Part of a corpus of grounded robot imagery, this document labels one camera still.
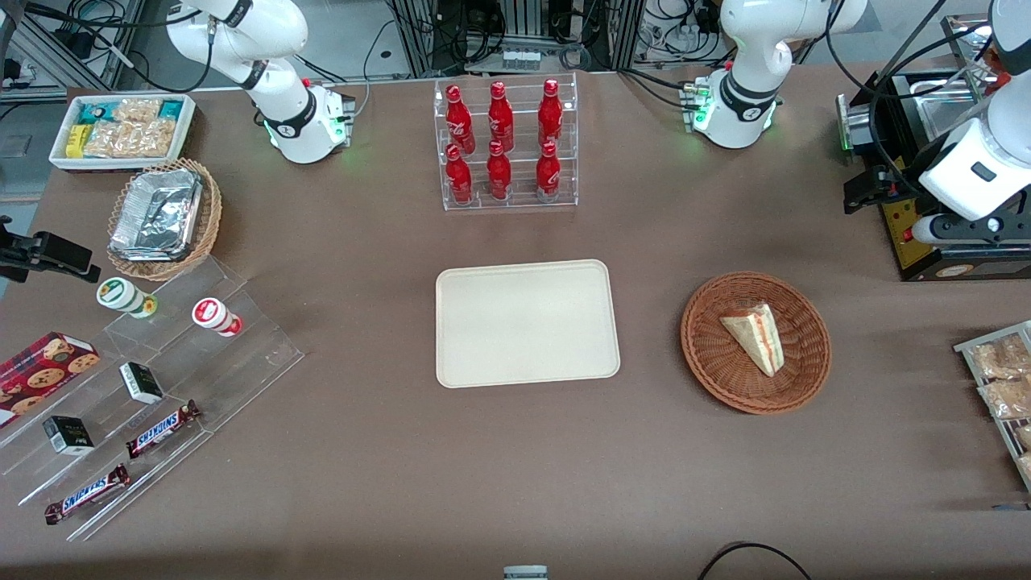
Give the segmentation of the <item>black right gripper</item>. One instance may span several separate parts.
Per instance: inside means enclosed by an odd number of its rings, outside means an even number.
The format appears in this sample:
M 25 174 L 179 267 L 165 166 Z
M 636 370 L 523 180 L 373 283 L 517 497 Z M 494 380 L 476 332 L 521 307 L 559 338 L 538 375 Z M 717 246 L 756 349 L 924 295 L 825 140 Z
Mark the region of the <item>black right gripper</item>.
M 52 232 L 37 232 L 25 236 L 7 230 L 10 216 L 1 217 L 1 276 L 16 283 L 25 283 L 28 272 L 36 263 L 42 271 L 58 271 L 88 283 L 98 283 L 101 268 L 92 264 L 93 252 Z

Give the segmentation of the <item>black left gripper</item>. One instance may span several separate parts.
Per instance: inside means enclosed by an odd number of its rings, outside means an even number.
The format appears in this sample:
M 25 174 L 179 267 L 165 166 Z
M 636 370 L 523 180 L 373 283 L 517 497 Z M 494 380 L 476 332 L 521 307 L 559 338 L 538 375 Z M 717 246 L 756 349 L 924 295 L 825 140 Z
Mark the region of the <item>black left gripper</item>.
M 844 213 L 853 214 L 874 202 L 908 201 L 916 187 L 892 163 L 874 165 L 844 184 Z

